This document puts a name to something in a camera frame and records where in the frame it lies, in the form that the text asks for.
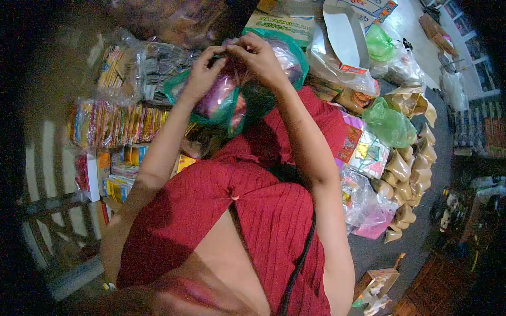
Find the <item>bundle of packets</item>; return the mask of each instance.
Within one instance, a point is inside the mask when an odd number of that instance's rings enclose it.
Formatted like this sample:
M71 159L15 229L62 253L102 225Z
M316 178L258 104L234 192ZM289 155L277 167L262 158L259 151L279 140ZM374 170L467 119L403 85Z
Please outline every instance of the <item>bundle of packets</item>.
M134 179L111 174L102 182L105 196L116 202L124 202L134 185Z
M348 126L343 146L335 157L340 168L350 168L369 178L381 178L387 164L390 148L367 130L366 124L358 117L342 111Z
M148 148L147 145L132 145L111 151L111 174L102 179L105 196L116 202L125 201Z
M144 100L155 105L170 106L163 91L165 81L190 69L201 53L199 50L184 50L167 43L149 43L143 66L146 74Z
M141 98L141 55L143 46L128 30L117 28L105 37L105 46L97 76L98 91L122 95L134 100Z
M369 178L379 179L385 170L389 154L390 147L366 129L362 132L348 167Z
M167 115L168 110L143 104L87 100L71 110L67 130L70 140L81 148L117 148L150 142Z

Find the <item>woman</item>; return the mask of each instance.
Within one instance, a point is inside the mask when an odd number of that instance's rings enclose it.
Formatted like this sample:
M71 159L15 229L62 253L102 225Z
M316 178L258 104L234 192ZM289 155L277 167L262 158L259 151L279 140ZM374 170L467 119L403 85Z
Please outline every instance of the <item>woman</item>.
M209 61L224 54L244 61L272 91L277 109L211 160L168 181L190 113L228 57L210 68ZM332 127L342 117L320 103L306 108L299 95L310 93L295 91L270 45L253 33L235 46L206 49L111 219L101 255L106 277L120 290L92 308L101 314L346 315L354 268L329 147L335 151L344 141ZM293 162L304 187L263 168ZM298 263L302 269L294 272Z

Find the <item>merchandise pile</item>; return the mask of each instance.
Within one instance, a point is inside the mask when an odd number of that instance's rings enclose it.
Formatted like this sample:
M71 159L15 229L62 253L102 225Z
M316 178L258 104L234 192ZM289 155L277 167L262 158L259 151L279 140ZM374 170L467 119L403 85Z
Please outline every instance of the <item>merchandise pile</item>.
M341 112L346 140L335 162L341 170L348 232L377 239L386 231L385 242L390 242L414 223L413 208L431 185L436 140L429 126L434 127L437 115L424 97L425 74L411 50L380 27L396 3L349 2L317 2L315 9L311 1L261 1L242 34L251 31L268 41L295 89L308 85ZM285 6L275 10L274 3ZM313 11L298 7L303 4ZM375 23L363 23L361 16L366 15ZM161 29L160 36L140 41L124 28L105 37L107 44L94 68L96 94L83 96L86 101L76 103L68 122L69 139L81 150L76 158L78 185L83 191L97 187L100 193L92 194L92 200L126 199L149 143L183 91L192 63L212 38L215 19L200 18L209 24L199 20L206 27L197 35L181 31L187 38ZM342 31L327 33L336 27ZM221 43L236 40L222 38ZM349 46L346 50L343 42ZM380 96L380 78L399 88ZM173 174L211 157L273 108L272 93L244 67L231 63L195 106ZM410 120L422 114L428 124L417 133ZM95 171L90 169L93 161Z

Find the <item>red dress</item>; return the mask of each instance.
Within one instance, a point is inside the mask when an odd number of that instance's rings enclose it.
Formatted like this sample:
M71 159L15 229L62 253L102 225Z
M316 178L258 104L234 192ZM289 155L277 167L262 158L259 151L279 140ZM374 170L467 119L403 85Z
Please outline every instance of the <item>red dress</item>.
M341 112L299 91L334 156L345 140ZM121 255L120 288L149 284L179 267L234 203L253 267L273 314L279 309L294 263L312 223L311 195L302 186L281 183L263 167L291 163L290 144L277 109L211 160L176 175L139 213ZM293 287L288 314L330 315L323 291L323 246L317 234Z

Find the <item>black strap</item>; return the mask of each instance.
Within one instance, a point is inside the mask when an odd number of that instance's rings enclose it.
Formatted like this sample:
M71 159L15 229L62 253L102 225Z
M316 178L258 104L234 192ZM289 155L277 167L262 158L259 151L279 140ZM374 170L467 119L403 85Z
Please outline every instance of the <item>black strap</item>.
M291 292L293 290L293 286L295 281L297 280L297 276L299 275L304 262L306 262L306 255L308 254L309 247L311 246L311 241L313 240L313 236L315 233L316 226L316 213L313 208L313 222L311 223L311 228L309 229L309 234L306 238L306 242L304 244L304 249L302 250L302 254L297 261L297 265L295 266L295 270L290 275L290 279L288 279L288 284L286 285L285 292L283 294L283 299L281 300L281 310L278 313L281 316L286 316L288 312L288 305L290 304Z
M282 164L276 165L273 167L267 168L269 172L275 175L281 182L292 182L303 185L302 180L297 172L297 168L294 165ZM283 297L281 299L281 304L279 306L278 315L286 316L288 312L288 305L290 304L291 292L293 290L293 286L295 285L295 281L301 272L302 267L304 266L304 262L306 262L306 256L309 251L309 247L311 246L311 241L313 240L313 236L315 233L316 227L316 213L313 207L313 222L311 223L311 228L309 229L308 236L306 237L306 242L304 243L304 249L302 250L301 256L297 259L297 264L295 265L295 269L290 275L288 279L288 284L286 285L286 289L284 291Z

